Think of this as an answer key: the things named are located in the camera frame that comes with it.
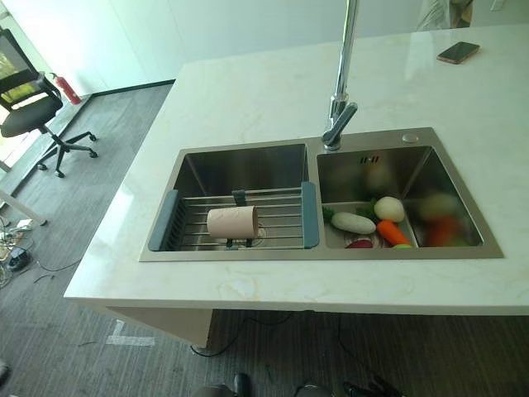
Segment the smartphone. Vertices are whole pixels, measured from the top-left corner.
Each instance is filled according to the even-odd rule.
[[[475,54],[478,50],[479,45],[460,41],[459,43],[454,44],[448,50],[441,52],[437,56],[437,59],[457,65],[466,60],[469,56]]]

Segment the paper cup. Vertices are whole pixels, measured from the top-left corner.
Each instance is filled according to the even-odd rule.
[[[259,231],[255,206],[212,209],[207,231],[214,238],[256,238]]]

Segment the white countertop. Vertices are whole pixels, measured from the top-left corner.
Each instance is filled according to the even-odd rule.
[[[462,65],[436,60],[457,41]],[[180,149],[320,136],[338,43],[185,65],[65,297],[122,307],[529,314],[529,25],[359,39],[345,133],[433,127],[505,258],[139,262]]]

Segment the sink drying rack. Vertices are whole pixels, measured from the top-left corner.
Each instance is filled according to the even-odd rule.
[[[255,205],[256,239],[213,238],[207,213],[214,208]],[[233,190],[231,195],[181,197],[170,190],[149,240],[151,251],[222,251],[305,249],[319,242],[316,189],[310,182],[282,189]]]

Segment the red fire extinguisher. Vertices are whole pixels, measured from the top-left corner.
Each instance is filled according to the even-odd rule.
[[[79,105],[81,103],[81,98],[75,93],[74,89],[68,84],[64,77],[60,77],[55,73],[51,74],[53,76],[53,81],[60,90],[66,95],[66,98],[73,104]]]

